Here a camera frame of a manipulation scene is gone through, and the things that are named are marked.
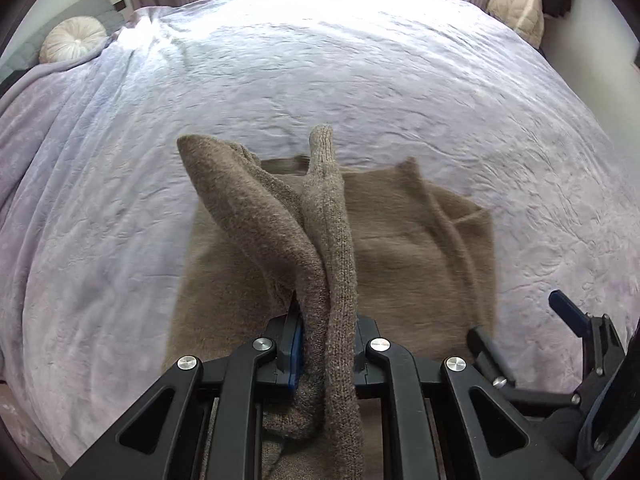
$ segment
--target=gray upholstered headboard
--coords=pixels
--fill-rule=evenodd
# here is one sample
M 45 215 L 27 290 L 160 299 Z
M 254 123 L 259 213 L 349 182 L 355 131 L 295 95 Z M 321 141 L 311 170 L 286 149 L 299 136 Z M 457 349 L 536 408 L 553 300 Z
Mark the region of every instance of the gray upholstered headboard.
M 14 71 L 27 70 L 37 65 L 40 47 L 47 34 L 58 23 L 74 16 L 94 16 L 104 25 L 107 35 L 119 30 L 125 23 L 123 15 L 113 8 L 109 0 L 80 0 L 51 18 L 0 64 L 0 82 Z

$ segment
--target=triangular cutout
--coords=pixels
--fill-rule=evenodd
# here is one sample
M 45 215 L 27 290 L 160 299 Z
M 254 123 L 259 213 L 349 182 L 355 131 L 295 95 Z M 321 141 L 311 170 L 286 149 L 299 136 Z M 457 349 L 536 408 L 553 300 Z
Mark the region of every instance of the triangular cutout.
M 158 446 L 160 432 L 164 426 L 175 390 L 167 388 L 163 390 L 151 403 L 151 405 L 134 420 L 131 425 L 120 435 L 121 446 L 130 447 L 140 453 L 153 454 Z
M 491 456 L 498 458 L 527 445 L 527 437 L 480 388 L 471 388 L 469 397 Z

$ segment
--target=puffer jacket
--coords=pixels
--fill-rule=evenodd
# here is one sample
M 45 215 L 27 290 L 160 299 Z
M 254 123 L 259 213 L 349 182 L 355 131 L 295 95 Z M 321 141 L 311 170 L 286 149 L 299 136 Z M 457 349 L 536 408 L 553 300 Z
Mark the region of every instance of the puffer jacket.
M 486 11 L 531 46 L 540 47 L 545 31 L 542 0 L 489 0 Z

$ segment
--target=bedspread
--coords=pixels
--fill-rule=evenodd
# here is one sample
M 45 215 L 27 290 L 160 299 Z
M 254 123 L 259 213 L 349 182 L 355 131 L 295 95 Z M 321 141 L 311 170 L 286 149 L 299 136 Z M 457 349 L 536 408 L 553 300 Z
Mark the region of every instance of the bedspread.
M 329 123 L 342 165 L 415 156 L 490 208 L 497 343 L 521 386 L 579 382 L 555 288 L 628 340 L 640 215 L 626 174 L 543 57 L 477 7 L 207 0 L 139 10 L 90 57 L 0 103 L 0 371 L 68 462 L 161 373 L 197 202 L 175 144 L 187 132 L 270 158 Z

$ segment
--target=cream pillow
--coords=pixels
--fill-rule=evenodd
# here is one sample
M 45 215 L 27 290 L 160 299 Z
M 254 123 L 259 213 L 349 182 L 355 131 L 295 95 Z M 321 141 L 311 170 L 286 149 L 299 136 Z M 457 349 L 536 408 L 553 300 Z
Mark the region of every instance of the cream pillow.
M 78 59 L 107 37 L 102 23 L 91 16 L 76 16 L 56 25 L 40 49 L 40 62 Z

